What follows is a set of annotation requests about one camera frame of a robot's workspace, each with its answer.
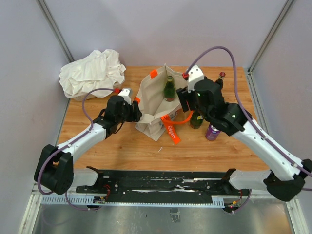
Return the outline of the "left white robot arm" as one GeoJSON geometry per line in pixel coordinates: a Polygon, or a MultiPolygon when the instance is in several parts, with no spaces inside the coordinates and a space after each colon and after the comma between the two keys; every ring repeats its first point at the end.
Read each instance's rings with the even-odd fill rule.
{"type": "Polygon", "coordinates": [[[89,149],[119,131],[125,122],[139,122],[139,102],[115,95],[97,118],[81,133],[58,145],[46,145],[40,155],[34,180],[43,195],[62,195],[71,187],[87,186],[99,193],[104,188],[100,171],[93,167],[74,169],[74,163],[89,149]]]}

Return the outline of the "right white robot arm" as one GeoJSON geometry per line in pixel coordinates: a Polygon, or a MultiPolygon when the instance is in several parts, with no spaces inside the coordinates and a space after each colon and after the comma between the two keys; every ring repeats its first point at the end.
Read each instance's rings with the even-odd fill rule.
{"type": "Polygon", "coordinates": [[[237,190],[264,190],[281,201],[299,194],[312,171],[310,159],[301,160],[276,143],[256,120],[237,103],[224,100],[220,86],[210,79],[200,80],[193,91],[177,89],[183,111],[199,112],[215,128],[245,144],[268,166],[266,171],[229,169],[221,190],[232,195],[237,190]]]}

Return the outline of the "canvas bag orange handles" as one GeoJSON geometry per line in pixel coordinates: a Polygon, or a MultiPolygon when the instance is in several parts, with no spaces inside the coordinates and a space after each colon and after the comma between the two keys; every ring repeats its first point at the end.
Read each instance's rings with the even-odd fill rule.
{"type": "Polygon", "coordinates": [[[179,144],[179,138],[174,128],[174,118],[181,109],[181,104],[175,94],[174,101],[168,102],[164,98],[164,87],[167,77],[172,76],[176,90],[186,86],[186,81],[182,74],[164,65],[153,70],[146,76],[139,87],[135,100],[139,103],[142,112],[140,121],[136,124],[136,129],[158,141],[164,132],[167,132],[174,144],[179,144]]]}

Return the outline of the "green bottle yellow label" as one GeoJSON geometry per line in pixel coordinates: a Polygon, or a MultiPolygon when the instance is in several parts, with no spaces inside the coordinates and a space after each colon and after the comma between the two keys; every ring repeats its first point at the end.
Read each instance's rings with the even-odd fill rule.
{"type": "Polygon", "coordinates": [[[198,111],[194,111],[190,119],[190,126],[198,129],[202,125],[203,120],[204,117],[198,111]]]}

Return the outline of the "cola glass bottle red cap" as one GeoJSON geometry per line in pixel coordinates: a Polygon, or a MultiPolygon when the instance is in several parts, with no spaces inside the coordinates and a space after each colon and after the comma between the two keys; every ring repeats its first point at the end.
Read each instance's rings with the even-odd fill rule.
{"type": "Polygon", "coordinates": [[[225,76],[226,76],[225,72],[220,72],[218,79],[215,81],[215,83],[219,85],[221,90],[223,89],[225,76]]]}

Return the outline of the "purple soda can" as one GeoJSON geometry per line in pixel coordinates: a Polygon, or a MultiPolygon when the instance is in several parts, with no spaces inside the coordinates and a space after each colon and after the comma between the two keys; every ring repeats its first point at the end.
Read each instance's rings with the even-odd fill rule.
{"type": "Polygon", "coordinates": [[[215,128],[211,123],[209,124],[206,133],[205,133],[205,138],[209,141],[215,141],[219,134],[221,133],[220,130],[215,128]]]}

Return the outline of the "dark green glass bottle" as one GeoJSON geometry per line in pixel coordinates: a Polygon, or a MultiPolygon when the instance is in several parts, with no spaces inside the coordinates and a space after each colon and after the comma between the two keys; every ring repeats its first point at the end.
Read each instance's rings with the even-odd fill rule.
{"type": "Polygon", "coordinates": [[[172,76],[167,77],[167,82],[164,87],[164,98],[166,101],[174,101],[176,96],[176,87],[172,76]]]}

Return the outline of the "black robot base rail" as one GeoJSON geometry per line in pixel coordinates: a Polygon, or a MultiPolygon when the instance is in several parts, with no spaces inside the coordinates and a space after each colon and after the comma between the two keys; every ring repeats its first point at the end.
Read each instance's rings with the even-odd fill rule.
{"type": "Polygon", "coordinates": [[[77,193],[105,194],[109,203],[152,206],[212,205],[213,197],[247,196],[222,179],[224,172],[97,170],[95,185],[82,185],[77,193]]]}

